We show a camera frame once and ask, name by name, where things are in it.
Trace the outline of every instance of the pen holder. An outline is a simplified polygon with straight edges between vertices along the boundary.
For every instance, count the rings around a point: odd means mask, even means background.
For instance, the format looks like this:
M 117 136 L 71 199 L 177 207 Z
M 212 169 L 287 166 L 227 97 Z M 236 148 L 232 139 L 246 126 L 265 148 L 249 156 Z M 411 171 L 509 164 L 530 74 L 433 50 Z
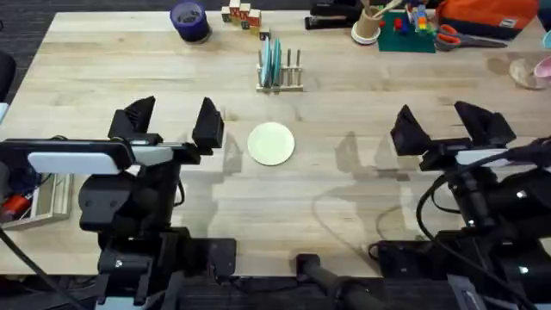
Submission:
M 381 34 L 379 23 L 382 21 L 382 15 L 374 18 L 373 16 L 379 12 L 377 8 L 366 8 L 362 10 L 360 19 L 352 28 L 352 39 L 358 44 L 373 44 Z

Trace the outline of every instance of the black stapler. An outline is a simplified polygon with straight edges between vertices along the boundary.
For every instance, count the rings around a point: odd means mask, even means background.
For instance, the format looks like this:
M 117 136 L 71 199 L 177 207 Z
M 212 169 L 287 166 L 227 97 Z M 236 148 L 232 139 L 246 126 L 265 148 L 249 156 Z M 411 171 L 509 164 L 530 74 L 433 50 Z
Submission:
M 352 28 L 360 19 L 362 6 L 356 0 L 318 0 L 312 4 L 310 16 L 304 18 L 306 30 Z

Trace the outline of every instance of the black bracket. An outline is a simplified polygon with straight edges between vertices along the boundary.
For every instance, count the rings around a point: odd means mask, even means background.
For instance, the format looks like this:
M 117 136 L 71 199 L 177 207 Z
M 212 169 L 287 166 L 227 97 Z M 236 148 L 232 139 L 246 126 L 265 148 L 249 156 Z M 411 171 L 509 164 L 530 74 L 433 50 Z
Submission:
M 143 140 L 147 145 L 162 143 L 163 138 L 158 133 L 147 133 L 154 105 L 155 97 L 149 96 L 139 99 L 124 109 L 116 110 L 108 137 L 128 141 Z

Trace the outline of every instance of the wooden block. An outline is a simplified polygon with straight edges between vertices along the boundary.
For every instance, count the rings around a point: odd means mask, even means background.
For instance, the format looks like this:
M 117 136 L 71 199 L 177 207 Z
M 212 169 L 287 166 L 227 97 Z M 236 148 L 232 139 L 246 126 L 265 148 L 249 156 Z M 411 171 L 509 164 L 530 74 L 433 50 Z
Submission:
M 230 17 L 230 7 L 222 7 L 222 10 L 220 12 L 222 13 L 222 20 L 224 22 L 232 21 L 232 18 Z
M 243 30 L 249 30 L 250 27 L 251 27 L 251 25 L 249 24 L 248 21 L 241 21 L 241 28 Z
M 265 40 L 266 38 L 271 39 L 271 32 L 269 31 L 268 26 L 260 27 L 260 32 L 258 33 L 258 38 L 260 38 L 260 40 Z
M 249 32 L 252 35 L 258 35 L 258 34 L 260 34 L 260 27 L 252 26 L 252 25 L 249 24 Z
M 260 9 L 252 9 L 249 12 L 249 23 L 251 26 L 260 27 L 262 23 L 262 12 Z
M 232 19 L 239 19 L 239 6 L 241 0 L 230 0 L 230 16 Z
M 241 3 L 241 5 L 239 6 L 239 18 L 241 19 L 241 21 L 247 21 L 250 11 L 251 11 L 250 3 Z

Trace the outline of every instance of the wooden table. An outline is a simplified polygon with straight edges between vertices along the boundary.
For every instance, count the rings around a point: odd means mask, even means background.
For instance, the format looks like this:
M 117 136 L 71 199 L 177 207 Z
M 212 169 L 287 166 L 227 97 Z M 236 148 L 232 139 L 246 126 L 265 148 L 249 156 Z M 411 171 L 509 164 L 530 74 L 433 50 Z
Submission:
M 218 12 L 209 13 L 214 32 L 199 46 L 182 42 L 167 12 L 59 13 L 0 138 L 105 139 L 117 108 L 154 95 L 150 132 L 184 141 L 209 96 L 226 122 L 225 145 L 202 165 L 183 167 L 187 201 L 173 226 L 237 239 L 240 275 L 291 275 L 297 253 L 316 252 L 338 274 L 375 276 L 367 245 L 419 235 L 415 202 L 436 177 L 419 172 L 417 158 L 395 154 L 388 132 L 403 104 L 435 138 L 466 134 L 457 100 L 502 112 L 517 143 L 551 132 L 549 92 L 521 89 L 507 75 L 513 59 L 546 55 L 538 21 L 506 49 L 379 53 L 353 43 L 349 29 L 307 32 L 306 14 L 263 12 L 284 50 L 301 49 L 305 85 L 305 92 L 265 95 L 255 91 L 260 41 Z M 287 163 L 266 167 L 249 156 L 247 136 L 264 121 L 294 133 Z M 96 273 L 96 235 L 78 227 L 82 181 L 70 220 L 10 234 L 49 273 Z M 445 190 L 436 198 L 455 205 Z M 425 218 L 432 232 L 461 224 L 431 207 Z M 30 272 L 0 246 L 0 274 Z

